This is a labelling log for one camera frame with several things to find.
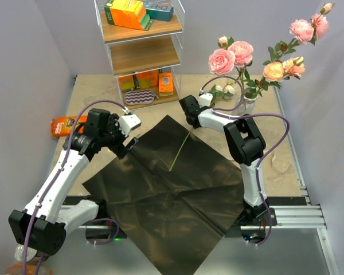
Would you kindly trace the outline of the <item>large pink rose stem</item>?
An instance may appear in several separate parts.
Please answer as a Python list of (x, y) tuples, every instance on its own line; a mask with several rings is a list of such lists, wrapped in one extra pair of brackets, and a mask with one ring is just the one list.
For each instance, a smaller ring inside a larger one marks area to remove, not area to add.
[(253, 61), (253, 46), (246, 41), (235, 41), (232, 37), (221, 36), (217, 40), (218, 49), (208, 58), (211, 74), (226, 76), (234, 68), (238, 71), (240, 84), (245, 89), (245, 80), (249, 77), (246, 68)]

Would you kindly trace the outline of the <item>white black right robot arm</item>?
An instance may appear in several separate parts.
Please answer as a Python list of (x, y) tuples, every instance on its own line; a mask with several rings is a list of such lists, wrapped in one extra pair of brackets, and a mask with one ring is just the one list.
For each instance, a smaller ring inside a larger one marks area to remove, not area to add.
[(262, 184), (259, 161), (266, 143), (252, 118), (240, 118), (202, 105), (202, 98), (189, 95), (179, 100), (186, 121), (194, 129), (210, 128), (225, 135), (231, 157), (240, 165), (244, 184), (244, 219), (257, 225), (267, 211), (267, 195)]

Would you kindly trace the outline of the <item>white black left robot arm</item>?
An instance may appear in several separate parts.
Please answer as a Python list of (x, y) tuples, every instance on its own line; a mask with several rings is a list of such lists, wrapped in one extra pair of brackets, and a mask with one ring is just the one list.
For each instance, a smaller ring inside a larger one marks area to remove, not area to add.
[(61, 211), (61, 206), (76, 179), (102, 148), (107, 147), (119, 159), (125, 157), (137, 139), (127, 145), (123, 143), (141, 123), (137, 115), (129, 112), (118, 116), (103, 109), (91, 109), (85, 123), (67, 137), (55, 167), (36, 196), (22, 211), (13, 210), (9, 215), (17, 243), (53, 256), (66, 236), (79, 226), (90, 221), (95, 225), (104, 223), (107, 219), (104, 202), (85, 197), (65, 211)]

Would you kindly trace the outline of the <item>black wrapping paper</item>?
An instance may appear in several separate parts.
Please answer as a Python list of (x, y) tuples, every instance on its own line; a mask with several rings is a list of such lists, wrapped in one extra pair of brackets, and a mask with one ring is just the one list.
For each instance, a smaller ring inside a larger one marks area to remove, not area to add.
[(170, 116), (84, 182), (162, 274), (193, 274), (243, 210), (241, 171)]

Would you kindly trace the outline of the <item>peach rose stem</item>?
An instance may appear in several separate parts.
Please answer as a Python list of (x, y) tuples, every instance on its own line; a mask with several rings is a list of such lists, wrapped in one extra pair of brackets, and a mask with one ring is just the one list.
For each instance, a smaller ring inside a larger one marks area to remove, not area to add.
[(264, 67), (262, 78), (256, 82), (256, 92), (267, 91), (269, 87), (280, 89), (281, 82), (292, 78), (300, 80), (305, 70), (303, 56), (270, 62)]

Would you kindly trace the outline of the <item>white rose stem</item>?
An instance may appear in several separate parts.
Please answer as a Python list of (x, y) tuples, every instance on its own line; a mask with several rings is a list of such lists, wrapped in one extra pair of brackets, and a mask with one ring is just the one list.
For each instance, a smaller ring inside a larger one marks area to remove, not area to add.
[[(212, 107), (211, 107), (211, 108), (214, 107), (216, 101), (219, 101), (219, 100), (224, 99), (224, 98), (228, 98), (228, 100), (229, 100), (229, 99), (234, 95), (233, 86), (230, 85), (230, 84), (227, 84), (227, 85), (225, 86), (225, 88), (222, 88), (222, 87), (219, 86), (219, 85), (213, 85), (213, 87), (212, 87), (212, 88), (210, 89), (210, 91), (208, 91), (208, 92), (211, 93), (211, 94), (213, 94), (213, 102), (212, 102)], [(208, 92), (204, 92), (203, 89), (200, 90), (200, 94), (202, 94), (202, 93), (208, 93)], [(172, 169), (173, 169), (173, 167), (174, 167), (174, 165), (175, 165), (175, 163), (176, 163), (176, 161), (177, 161), (177, 159), (178, 159), (178, 157), (179, 157), (179, 155), (180, 155), (180, 153), (181, 153), (181, 151), (182, 151), (182, 149), (183, 149), (183, 147), (184, 147), (184, 145), (185, 145), (187, 139), (189, 138), (189, 136), (191, 135), (191, 133), (192, 133), (194, 130), (195, 130), (195, 129), (194, 129), (193, 127), (191, 127), (191, 129), (189, 130), (189, 132), (188, 132), (187, 135), (185, 136), (185, 138), (184, 138), (184, 140), (183, 140), (183, 142), (182, 142), (180, 148), (178, 149), (178, 151), (177, 151), (177, 153), (176, 153), (176, 155), (175, 155), (175, 157), (174, 157), (174, 160), (173, 160), (173, 162), (172, 162), (172, 164), (171, 164), (171, 166), (170, 166), (170, 168), (169, 168), (169, 172), (172, 171)]]

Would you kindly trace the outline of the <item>small pink rose stem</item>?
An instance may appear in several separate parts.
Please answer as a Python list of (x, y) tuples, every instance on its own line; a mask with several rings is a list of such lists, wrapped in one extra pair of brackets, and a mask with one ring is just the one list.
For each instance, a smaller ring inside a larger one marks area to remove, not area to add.
[(309, 20), (296, 19), (289, 27), (289, 33), (292, 40), (289, 43), (278, 42), (274, 47), (268, 47), (270, 59), (263, 62), (268, 65), (271, 62), (282, 61), (282, 58), (288, 54), (295, 53), (296, 47), (310, 43), (315, 45), (319, 39), (322, 39), (327, 33), (330, 24), (326, 15), (332, 11), (335, 3), (325, 3), (318, 14), (314, 14)]

